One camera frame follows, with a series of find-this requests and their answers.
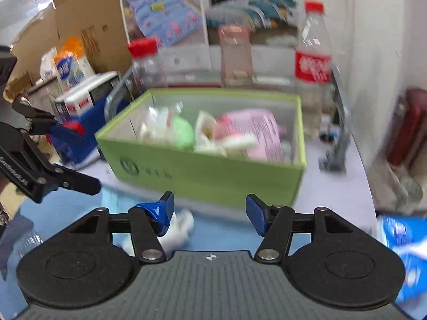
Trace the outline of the blue table mat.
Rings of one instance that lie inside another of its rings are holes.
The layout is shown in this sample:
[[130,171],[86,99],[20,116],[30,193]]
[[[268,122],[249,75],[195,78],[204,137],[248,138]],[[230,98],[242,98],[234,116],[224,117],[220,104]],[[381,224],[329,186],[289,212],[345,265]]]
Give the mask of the blue table mat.
[[297,213],[282,262],[257,262],[231,224],[181,249],[191,222],[158,240],[162,263],[140,263],[130,205],[60,189],[27,200],[1,238],[4,319],[410,319],[396,303],[400,257],[332,208]]

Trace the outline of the green cardboard box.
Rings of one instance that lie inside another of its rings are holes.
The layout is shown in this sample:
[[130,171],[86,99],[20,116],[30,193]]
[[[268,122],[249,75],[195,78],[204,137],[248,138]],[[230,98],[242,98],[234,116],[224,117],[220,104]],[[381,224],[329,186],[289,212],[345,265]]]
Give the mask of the green cardboard box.
[[249,194],[294,203],[306,166],[297,95],[151,89],[96,133],[121,181],[240,207]]

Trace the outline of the red thermos bottle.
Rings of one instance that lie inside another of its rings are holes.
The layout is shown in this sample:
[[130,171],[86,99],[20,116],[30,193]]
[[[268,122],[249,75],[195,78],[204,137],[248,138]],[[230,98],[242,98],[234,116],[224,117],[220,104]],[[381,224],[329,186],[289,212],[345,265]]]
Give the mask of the red thermos bottle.
[[386,160],[392,167],[409,166],[426,138],[426,90],[411,87],[405,92],[404,113],[392,130]]

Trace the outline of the pink wet wipes pack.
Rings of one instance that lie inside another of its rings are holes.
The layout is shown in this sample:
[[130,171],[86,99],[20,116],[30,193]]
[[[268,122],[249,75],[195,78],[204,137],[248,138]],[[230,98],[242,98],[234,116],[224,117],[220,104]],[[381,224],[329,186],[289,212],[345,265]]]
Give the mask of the pink wet wipes pack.
[[279,127],[273,113],[266,109],[245,109],[225,113],[218,124],[231,129],[232,135],[242,138],[253,135],[257,144],[245,149],[249,160],[283,163]]

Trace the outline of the pink white socks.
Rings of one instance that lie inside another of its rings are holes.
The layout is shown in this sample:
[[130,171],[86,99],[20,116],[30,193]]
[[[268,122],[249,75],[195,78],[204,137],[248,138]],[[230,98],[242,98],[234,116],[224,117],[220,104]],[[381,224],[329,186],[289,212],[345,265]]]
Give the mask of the pink white socks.
[[259,146],[254,133],[235,131],[229,121],[218,121],[205,111],[199,112],[194,132],[194,153],[245,158],[249,150]]

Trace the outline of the red lid clear jar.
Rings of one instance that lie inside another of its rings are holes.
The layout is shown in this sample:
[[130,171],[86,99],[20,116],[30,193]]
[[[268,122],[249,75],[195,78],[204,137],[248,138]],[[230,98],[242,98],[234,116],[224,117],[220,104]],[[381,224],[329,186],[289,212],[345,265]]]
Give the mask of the red lid clear jar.
[[166,88],[167,76],[159,56],[156,39],[140,38],[131,42],[127,49],[132,58],[132,73],[140,93],[152,88]]

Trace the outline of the cardboard backing panel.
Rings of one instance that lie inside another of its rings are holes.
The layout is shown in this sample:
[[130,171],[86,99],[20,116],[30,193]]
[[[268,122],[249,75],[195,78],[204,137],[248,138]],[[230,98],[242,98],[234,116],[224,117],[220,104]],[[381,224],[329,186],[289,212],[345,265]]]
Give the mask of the cardboard backing panel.
[[42,55],[53,47],[60,49],[71,37],[81,40],[95,72],[123,74],[132,63],[121,0],[53,0],[12,42],[17,63],[11,78],[29,74],[38,79]]

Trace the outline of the blue power supply box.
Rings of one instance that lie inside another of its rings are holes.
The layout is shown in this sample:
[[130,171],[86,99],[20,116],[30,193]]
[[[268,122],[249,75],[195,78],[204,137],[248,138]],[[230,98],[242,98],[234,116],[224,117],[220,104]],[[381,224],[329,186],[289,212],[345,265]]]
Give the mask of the blue power supply box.
[[98,148],[96,132],[105,124],[106,97],[81,117],[63,120],[50,128],[47,137],[64,165],[82,163]]

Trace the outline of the white red small carton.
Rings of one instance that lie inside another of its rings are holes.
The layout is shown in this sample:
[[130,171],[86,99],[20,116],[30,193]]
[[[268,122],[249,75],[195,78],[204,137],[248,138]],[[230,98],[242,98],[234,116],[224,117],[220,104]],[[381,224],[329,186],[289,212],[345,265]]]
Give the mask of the white red small carton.
[[89,77],[55,98],[54,107],[62,117],[82,116],[113,90],[119,78],[118,71]]

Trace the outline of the pink glass jar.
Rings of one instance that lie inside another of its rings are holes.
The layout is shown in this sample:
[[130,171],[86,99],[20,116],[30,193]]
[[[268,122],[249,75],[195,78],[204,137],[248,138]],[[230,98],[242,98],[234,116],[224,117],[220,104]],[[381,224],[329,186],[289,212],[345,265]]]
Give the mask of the pink glass jar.
[[248,26],[222,25],[218,34],[222,58],[222,86],[251,85],[253,65]]

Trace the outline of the bedroom poster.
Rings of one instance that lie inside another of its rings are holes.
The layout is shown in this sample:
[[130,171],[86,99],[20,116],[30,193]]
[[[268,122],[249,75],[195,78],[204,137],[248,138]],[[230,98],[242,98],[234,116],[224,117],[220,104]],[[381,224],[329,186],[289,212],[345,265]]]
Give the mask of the bedroom poster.
[[128,41],[156,39],[168,74],[220,70],[224,25],[248,29],[257,72],[297,44],[298,0],[122,0],[122,14]]

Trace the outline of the blue tissue pack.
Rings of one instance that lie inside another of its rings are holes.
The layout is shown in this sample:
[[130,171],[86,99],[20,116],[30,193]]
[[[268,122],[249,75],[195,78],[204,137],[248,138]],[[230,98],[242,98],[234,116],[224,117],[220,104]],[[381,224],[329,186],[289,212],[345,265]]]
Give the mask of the blue tissue pack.
[[405,266],[405,280],[397,302],[426,293],[426,218],[379,216],[376,239],[393,250]]

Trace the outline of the cola bottle red label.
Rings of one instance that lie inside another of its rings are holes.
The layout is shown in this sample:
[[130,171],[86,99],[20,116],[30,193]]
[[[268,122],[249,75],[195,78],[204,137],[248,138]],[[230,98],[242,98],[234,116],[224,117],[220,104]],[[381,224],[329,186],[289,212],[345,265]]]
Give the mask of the cola bottle red label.
[[305,136],[316,139],[321,127],[323,97],[331,79],[332,47],[323,3],[306,0],[304,8],[305,21],[295,49],[295,79]]

